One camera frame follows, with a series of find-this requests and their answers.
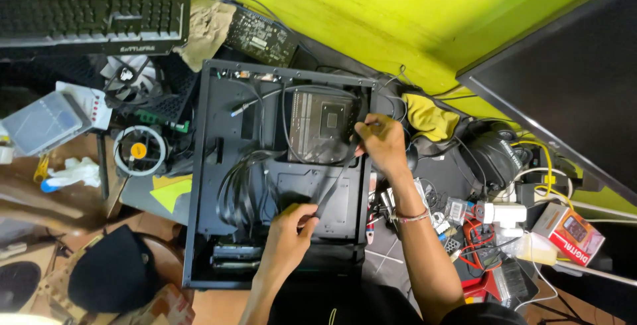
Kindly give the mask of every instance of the wrist bracelet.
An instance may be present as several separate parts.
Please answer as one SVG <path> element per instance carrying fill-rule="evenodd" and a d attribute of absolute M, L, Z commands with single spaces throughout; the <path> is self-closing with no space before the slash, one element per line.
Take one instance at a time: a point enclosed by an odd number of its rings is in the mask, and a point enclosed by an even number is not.
<path fill-rule="evenodd" d="M 392 214 L 389 216 L 390 220 L 397 220 L 399 223 L 417 222 L 418 220 L 425 219 L 429 216 L 429 209 L 425 208 L 425 212 L 417 216 L 400 216 Z"/>

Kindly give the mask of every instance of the mouse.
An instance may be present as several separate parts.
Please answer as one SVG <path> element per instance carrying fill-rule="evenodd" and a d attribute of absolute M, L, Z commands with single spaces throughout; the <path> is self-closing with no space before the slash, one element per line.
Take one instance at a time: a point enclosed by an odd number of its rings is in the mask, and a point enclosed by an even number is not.
<path fill-rule="evenodd" d="M 418 149 L 412 144 L 407 148 L 405 153 L 405 155 L 407 156 L 407 167 L 409 167 L 411 174 L 413 174 L 413 172 L 416 170 L 416 167 L 418 167 Z"/>

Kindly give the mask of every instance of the keyboard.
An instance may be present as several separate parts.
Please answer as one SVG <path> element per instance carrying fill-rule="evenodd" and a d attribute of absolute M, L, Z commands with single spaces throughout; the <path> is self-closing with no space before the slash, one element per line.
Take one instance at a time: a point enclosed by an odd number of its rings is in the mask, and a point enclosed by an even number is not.
<path fill-rule="evenodd" d="M 0 57 L 167 54 L 189 19 L 190 0 L 0 0 Z"/>

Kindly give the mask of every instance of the green wall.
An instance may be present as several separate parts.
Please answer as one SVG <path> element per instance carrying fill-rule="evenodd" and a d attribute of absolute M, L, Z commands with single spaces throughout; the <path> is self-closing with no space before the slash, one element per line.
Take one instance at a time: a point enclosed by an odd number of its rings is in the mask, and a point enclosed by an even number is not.
<path fill-rule="evenodd" d="M 395 74 L 404 64 L 410 79 L 433 94 L 457 85 L 460 68 L 574 0 L 259 1 L 290 27 L 370 67 Z M 482 99 L 450 104 L 475 116 L 503 116 Z M 575 199 L 637 213 L 609 190 Z"/>

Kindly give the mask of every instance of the orange label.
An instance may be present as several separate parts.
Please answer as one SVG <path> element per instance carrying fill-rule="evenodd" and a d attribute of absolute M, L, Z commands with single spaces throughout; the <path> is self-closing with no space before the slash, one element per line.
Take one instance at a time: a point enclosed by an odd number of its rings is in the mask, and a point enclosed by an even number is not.
<path fill-rule="evenodd" d="M 137 158 L 137 159 L 142 159 L 144 157 L 146 157 L 146 146 L 144 146 L 142 143 L 137 142 L 136 144 L 133 144 L 131 147 L 131 154 L 133 157 Z"/>

